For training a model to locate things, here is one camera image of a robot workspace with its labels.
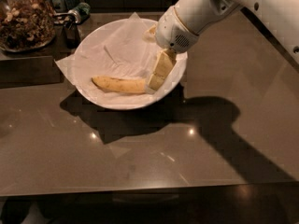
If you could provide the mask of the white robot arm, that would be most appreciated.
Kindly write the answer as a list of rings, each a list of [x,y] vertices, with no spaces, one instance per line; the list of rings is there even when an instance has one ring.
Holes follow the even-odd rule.
[[[197,43],[211,24],[239,8],[249,10],[276,39],[293,66],[299,64],[299,0],[178,0],[144,33],[173,61]]]

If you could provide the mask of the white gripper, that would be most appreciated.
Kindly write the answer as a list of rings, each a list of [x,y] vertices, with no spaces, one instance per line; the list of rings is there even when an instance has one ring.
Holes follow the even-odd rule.
[[[163,48],[158,52],[148,87],[160,89],[177,62],[177,53],[184,53],[197,43],[210,25],[221,21],[238,9],[231,0],[178,0],[142,35],[146,42]]]

